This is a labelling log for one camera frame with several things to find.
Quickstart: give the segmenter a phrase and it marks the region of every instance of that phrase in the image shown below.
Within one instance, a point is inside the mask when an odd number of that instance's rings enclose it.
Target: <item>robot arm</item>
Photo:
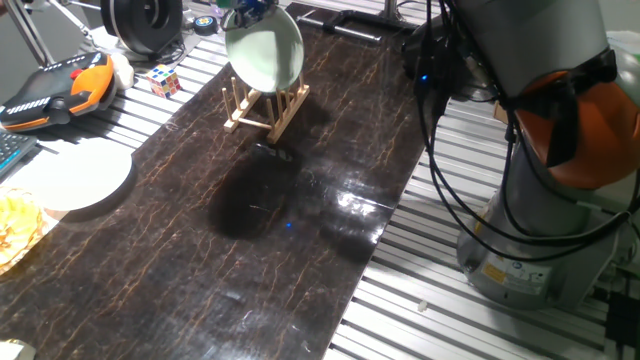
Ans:
[[[275,7],[278,6],[278,0],[218,0],[216,5],[227,10],[221,26],[225,31],[228,31],[255,25],[273,13]],[[235,24],[230,27],[229,24],[226,24],[227,18],[234,12],[236,13]]]

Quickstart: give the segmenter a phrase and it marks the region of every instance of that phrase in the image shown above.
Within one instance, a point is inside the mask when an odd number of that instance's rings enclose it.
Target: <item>cable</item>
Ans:
[[[423,133],[423,135],[427,134],[427,130],[426,130],[426,124],[424,122],[424,110],[422,109],[422,103],[418,102],[418,114],[420,117],[420,128],[421,131]],[[432,161],[432,159],[434,158],[433,156],[433,149],[434,147],[430,144],[428,137],[425,137],[425,146],[427,147],[427,152],[429,154],[429,158],[430,161]],[[549,255],[549,256],[545,256],[545,257],[539,257],[539,258],[527,258],[527,257],[518,257],[518,256],[513,256],[507,253],[503,253],[499,250],[494,249],[491,245],[487,244],[486,242],[484,242],[482,239],[480,239],[473,231],[471,231],[471,229],[469,229],[464,222],[458,217],[458,214],[455,213],[455,211],[453,210],[453,208],[451,208],[451,205],[449,204],[449,202],[447,201],[446,197],[444,196],[444,193],[442,192],[442,189],[440,188],[440,185],[438,184],[438,179],[436,178],[436,170],[434,167],[430,167],[431,169],[431,178],[433,180],[433,185],[436,188],[436,192],[438,193],[438,195],[440,196],[440,199],[442,200],[442,203],[444,204],[444,206],[446,207],[447,211],[449,211],[449,213],[451,214],[451,216],[453,217],[453,219],[455,220],[455,222],[462,228],[462,230],[464,230],[472,239],[474,239],[476,242],[478,242],[482,247],[484,247],[485,249],[487,249],[488,251],[501,256],[505,259],[510,259],[510,260],[514,260],[514,261],[523,261],[523,262],[544,262],[544,261],[551,261],[551,260],[555,260],[558,258],[562,258],[565,257],[567,255],[573,254],[577,251],[580,251],[588,246],[591,246],[591,243],[585,243],[583,245],[580,245],[578,247],[575,247],[573,249],[564,251],[564,252],[560,252],[554,255]]]
[[[427,32],[425,32],[425,36],[423,37],[423,44],[427,43],[427,33],[430,34],[430,26],[431,26],[431,7],[430,7],[430,0],[427,1],[427,22],[428,22],[428,28],[427,28]],[[443,0],[440,0],[440,4],[441,6],[443,6]],[[443,14],[445,15],[445,17],[448,18],[448,15],[446,13],[446,10],[443,11]],[[444,20],[443,22],[446,21],[448,25],[450,25],[449,20]],[[576,251],[579,251],[587,246],[590,246],[592,243],[595,243],[597,241],[600,240],[600,237],[603,235],[606,235],[608,232],[612,231],[613,229],[619,227],[619,225],[626,221],[626,219],[628,218],[629,213],[619,213],[614,215],[614,218],[611,219],[609,222],[601,225],[600,227],[585,233],[585,234],[581,234],[581,235],[575,235],[575,236],[563,236],[563,237],[544,237],[544,238],[540,238],[540,239],[544,239],[544,244],[540,244],[539,241],[533,241],[532,239],[522,239],[522,238],[517,238],[514,237],[510,234],[506,234],[502,231],[500,231],[499,229],[495,228],[494,226],[492,226],[491,224],[487,223],[484,221],[484,219],[482,219],[481,217],[479,217],[477,214],[475,214],[475,212],[473,212],[471,209],[468,208],[468,206],[466,206],[466,204],[461,201],[461,199],[457,196],[457,194],[455,193],[455,191],[453,191],[453,189],[448,185],[448,183],[446,182],[446,179],[444,179],[444,176],[442,175],[442,173],[440,172],[437,163],[435,162],[435,156],[434,156],[434,148],[435,148],[435,133],[437,130],[437,122],[435,124],[435,126],[433,127],[433,134],[431,136],[431,141],[430,141],[430,136],[428,134],[428,131],[426,129],[426,123],[425,123],[425,117],[424,117],[424,109],[423,109],[423,104],[424,104],[424,98],[423,98],[423,94],[422,96],[420,96],[418,93],[416,94],[417,96],[417,100],[418,100],[418,107],[419,107],[419,115],[420,115],[420,126],[421,126],[421,130],[423,133],[423,137],[425,140],[425,145],[428,149],[428,153],[429,153],[429,160],[430,160],[430,169],[431,169],[431,173],[432,173],[432,178],[434,181],[434,186],[436,187],[436,190],[438,191],[438,194],[440,195],[443,203],[445,204],[445,206],[447,207],[447,210],[449,210],[449,212],[452,214],[452,216],[454,217],[454,219],[456,220],[456,222],[463,228],[463,230],[465,230],[472,238],[474,238],[476,241],[478,241],[481,245],[483,245],[485,248],[487,248],[488,250],[491,250],[492,252],[500,255],[500,256],[504,256],[507,258],[512,258],[512,259],[518,259],[516,257],[513,256],[509,256],[507,254],[501,253],[493,248],[491,248],[491,246],[489,246],[488,244],[484,243],[481,239],[479,239],[473,232],[471,232],[463,223],[462,221],[458,218],[457,214],[455,214],[455,212],[453,211],[453,209],[451,208],[450,204],[448,203],[448,201],[446,200],[446,197],[444,197],[444,194],[442,193],[442,190],[438,184],[438,179],[437,177],[440,178],[440,180],[442,181],[443,185],[445,185],[445,187],[447,188],[447,190],[451,193],[451,195],[454,197],[454,199],[460,204],[460,206],[463,207],[463,209],[465,209],[465,211],[467,211],[468,213],[470,213],[471,215],[473,215],[474,218],[476,218],[476,220],[480,221],[481,223],[483,223],[485,226],[487,226],[488,228],[491,228],[492,230],[494,230],[497,233],[502,233],[500,235],[506,235],[505,237],[512,239],[513,241],[516,242],[520,242],[520,243],[526,243],[528,245],[541,245],[541,246],[562,246],[562,247],[569,247],[569,246],[577,246],[576,248],[570,249],[568,251],[565,252],[561,252],[552,256],[547,256],[547,257],[543,257],[543,258],[519,258],[520,260],[523,261],[548,261],[550,259],[555,259],[555,258],[560,258],[563,256],[567,256],[571,253],[574,253]]]

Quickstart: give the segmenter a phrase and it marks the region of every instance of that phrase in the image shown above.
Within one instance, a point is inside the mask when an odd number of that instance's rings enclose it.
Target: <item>black cable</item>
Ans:
[[[513,226],[514,229],[516,229],[516,231],[518,231],[523,235],[532,235],[529,230],[523,228],[518,223],[518,221],[516,221],[515,216],[513,216],[513,213],[511,212],[511,207],[509,206],[509,200],[507,198],[507,184],[509,183],[509,175],[511,173],[511,160],[512,160],[511,157],[513,155],[513,144],[515,142],[515,139],[514,139],[515,134],[513,132],[513,127],[514,127],[514,124],[511,121],[509,121],[509,125],[507,125],[507,134],[506,134],[506,138],[508,142],[507,157],[504,162],[504,172],[502,173],[502,184],[500,185],[500,190],[498,190],[499,191],[498,196],[500,196],[500,198],[502,199],[502,207],[504,208],[504,213],[507,217],[507,220],[511,224],[511,226]]]
[[[446,181],[446,179],[442,175],[442,172],[440,171],[437,163],[431,161],[430,159],[429,167],[435,169],[435,172],[440,178],[440,180],[442,181],[442,184],[445,186],[445,188],[451,194],[451,196],[456,200],[456,202],[465,210],[465,212],[467,212],[476,221],[480,222],[482,225],[486,226],[496,234],[520,244],[533,245],[533,246],[545,246],[545,247],[576,246],[576,245],[580,245],[583,242],[589,242],[593,239],[599,240],[603,236],[607,235],[613,229],[618,228],[621,224],[623,224],[629,218],[628,212],[618,213],[614,215],[614,217],[611,220],[609,220],[609,222],[582,235],[543,236],[543,237],[532,237],[530,239],[523,239],[521,237],[513,236],[509,233],[506,233],[501,229],[498,229],[491,223],[485,221],[482,217],[476,214],[475,211],[469,208],[469,206],[467,206],[467,204],[462,199],[460,199],[460,197],[457,195],[455,190],[453,190],[453,188],[449,185],[449,183]]]
[[[636,170],[636,182],[633,185],[633,196],[631,197],[631,202],[629,203],[629,207],[627,210],[632,209],[635,206],[635,203],[640,201],[638,200],[639,192],[640,192],[640,169]]]
[[[431,6],[430,6],[430,0],[427,1],[427,22],[428,22],[428,26],[430,25],[431,22]],[[427,43],[427,33],[430,33],[429,28],[427,29],[427,32],[425,32],[425,36],[423,37],[423,44]],[[434,181],[434,186],[436,187],[436,190],[438,191],[438,194],[440,195],[443,204],[445,204],[445,206],[447,207],[447,210],[449,210],[449,212],[452,214],[452,216],[454,217],[454,219],[456,220],[456,222],[458,222],[458,224],[467,232],[469,233],[470,236],[472,236],[476,241],[478,241],[479,243],[481,243],[481,245],[483,245],[485,248],[487,248],[488,250],[493,251],[494,253],[496,253],[497,255],[500,256],[504,256],[507,258],[512,258],[512,259],[518,259],[512,256],[509,256],[507,254],[504,253],[500,253],[499,251],[491,248],[488,244],[484,243],[481,239],[479,239],[473,232],[471,232],[463,223],[462,221],[458,218],[457,214],[455,214],[455,212],[453,211],[453,209],[451,208],[450,204],[448,203],[448,201],[446,200],[446,198],[444,197],[444,194],[442,193],[442,190],[440,189],[440,186],[438,184],[438,179],[436,178],[436,175],[441,179],[441,181],[443,182],[443,185],[445,185],[445,187],[447,188],[447,190],[451,193],[451,195],[454,197],[454,199],[456,199],[456,201],[463,207],[463,209],[465,209],[465,211],[467,211],[468,213],[470,213],[471,215],[474,215],[474,218],[476,218],[476,220],[480,221],[481,223],[483,223],[484,225],[486,225],[488,228],[493,228],[496,229],[495,227],[493,227],[491,224],[487,223],[484,221],[484,219],[480,218],[479,216],[477,216],[477,214],[475,214],[475,212],[473,212],[471,209],[469,209],[466,204],[464,202],[461,201],[461,199],[459,199],[459,197],[457,196],[457,194],[455,193],[455,191],[453,191],[453,189],[448,185],[448,183],[446,182],[446,179],[444,179],[444,176],[442,175],[442,173],[440,172],[436,162],[435,162],[435,156],[434,156],[434,145],[435,145],[435,132],[437,129],[437,124],[436,126],[434,126],[433,128],[433,134],[431,136],[432,141],[434,142],[433,144],[430,144],[429,141],[429,134],[428,131],[426,129],[426,123],[425,123],[425,118],[424,118],[424,110],[423,110],[423,104],[424,104],[424,99],[422,98],[422,96],[418,96],[418,104],[419,104],[419,115],[420,115],[420,126],[421,126],[421,130],[423,132],[423,137],[425,140],[425,145],[427,146],[428,149],[428,153],[429,153],[429,160],[430,160],[430,169],[431,169],[431,173],[432,173],[432,178]],[[623,217],[626,215],[626,213],[621,213],[621,214],[617,214],[615,215],[616,218],[612,219],[610,221],[610,223],[605,224],[603,226],[601,226],[600,228],[591,231],[588,234],[583,234],[581,236],[568,236],[568,237],[545,237],[543,238],[544,244],[540,244],[540,242],[535,242],[536,245],[543,245],[543,246],[562,246],[562,247],[568,247],[568,246],[577,246],[576,248],[570,249],[568,251],[565,252],[561,252],[558,254],[554,254],[552,256],[547,256],[547,257],[543,257],[543,258],[538,258],[538,259],[534,259],[534,258],[521,258],[520,260],[523,261],[548,261],[551,259],[555,259],[555,258],[560,258],[563,256],[567,256],[571,253],[574,253],[576,251],[579,251],[587,246],[590,246],[592,243],[595,243],[597,241],[600,240],[600,233],[604,233],[607,234],[609,231],[611,231],[613,229],[612,225],[616,225],[616,228],[619,226],[618,223],[621,223],[623,221],[626,221],[626,219],[623,219]],[[521,238],[516,238],[513,237],[510,234],[506,234],[508,236],[505,236],[507,238],[512,238],[512,240],[516,241],[516,242],[521,242],[521,243],[527,243],[532,245],[532,243],[534,243],[532,240],[525,240],[525,239],[521,239]]]
[[[420,118],[420,128],[421,131],[423,133],[423,135],[428,134],[427,130],[426,130],[426,124],[424,121],[424,110],[422,109],[422,103],[418,102],[418,116]],[[427,153],[429,154],[429,161],[432,163],[434,159],[434,146],[432,146],[429,142],[429,137],[425,136],[424,138],[425,140],[425,146],[427,147]],[[488,251],[501,256],[505,259],[510,259],[510,260],[514,260],[514,261],[523,261],[523,262],[544,262],[544,261],[551,261],[551,260],[555,260],[555,259],[559,259],[568,255],[571,255],[575,252],[578,252],[584,248],[587,248],[589,246],[591,246],[591,243],[584,243],[580,246],[577,246],[575,248],[572,248],[570,250],[564,251],[564,252],[560,252],[554,255],[549,255],[549,256],[545,256],[545,257],[539,257],[539,258],[527,258],[527,257],[518,257],[518,256],[512,256],[510,254],[507,253],[503,253],[499,250],[494,249],[491,245],[487,244],[486,242],[484,242],[482,239],[480,239],[471,229],[469,229],[464,222],[458,217],[458,214],[455,213],[455,211],[453,210],[453,208],[451,207],[451,205],[449,204],[449,201],[447,201],[446,197],[444,196],[444,193],[442,192],[442,189],[440,188],[440,185],[438,184],[438,179],[436,177],[436,170],[434,167],[430,167],[431,169],[431,178],[433,181],[433,185],[436,189],[436,192],[438,193],[438,195],[440,196],[440,199],[442,200],[442,203],[444,204],[445,208],[447,209],[447,211],[449,211],[449,213],[451,214],[451,216],[453,217],[454,221],[460,226],[460,228],[462,228],[462,230],[464,230],[472,239],[474,239],[476,242],[478,242],[482,247],[484,247],[485,249],[487,249]]]

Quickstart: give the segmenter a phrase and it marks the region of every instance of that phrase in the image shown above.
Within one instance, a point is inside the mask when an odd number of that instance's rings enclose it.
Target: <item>marble pattern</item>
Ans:
[[[322,357],[423,145],[399,39],[301,31],[311,94],[278,146],[223,131],[227,65],[134,154],[124,203],[0,277],[0,338],[40,360]]]

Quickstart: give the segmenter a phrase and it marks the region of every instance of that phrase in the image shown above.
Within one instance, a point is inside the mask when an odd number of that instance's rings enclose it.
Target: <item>table surface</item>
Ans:
[[[311,94],[275,151],[224,132],[227,65],[134,153],[123,204],[0,277],[0,338],[41,360],[322,356],[423,146],[398,39],[301,32]]]

